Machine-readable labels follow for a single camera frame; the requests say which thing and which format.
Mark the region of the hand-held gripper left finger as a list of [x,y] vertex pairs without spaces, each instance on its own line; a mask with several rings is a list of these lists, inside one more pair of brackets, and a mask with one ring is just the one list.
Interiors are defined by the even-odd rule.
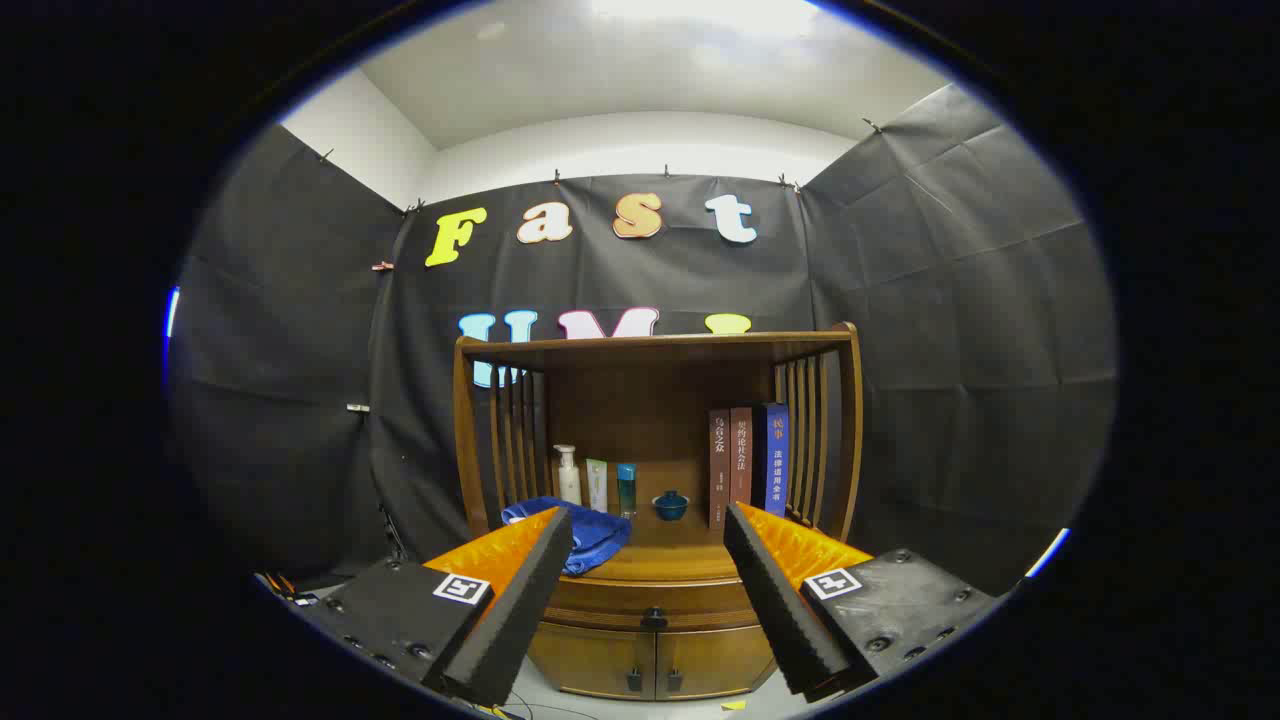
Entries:
[[415,688],[503,705],[572,547],[568,510],[548,509],[431,561],[387,560],[302,594],[298,618]]

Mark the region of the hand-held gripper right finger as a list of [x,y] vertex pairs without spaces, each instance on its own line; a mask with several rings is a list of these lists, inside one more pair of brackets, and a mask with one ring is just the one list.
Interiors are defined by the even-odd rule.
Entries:
[[1001,605],[914,550],[872,556],[740,502],[724,547],[788,691],[808,701],[897,676]]

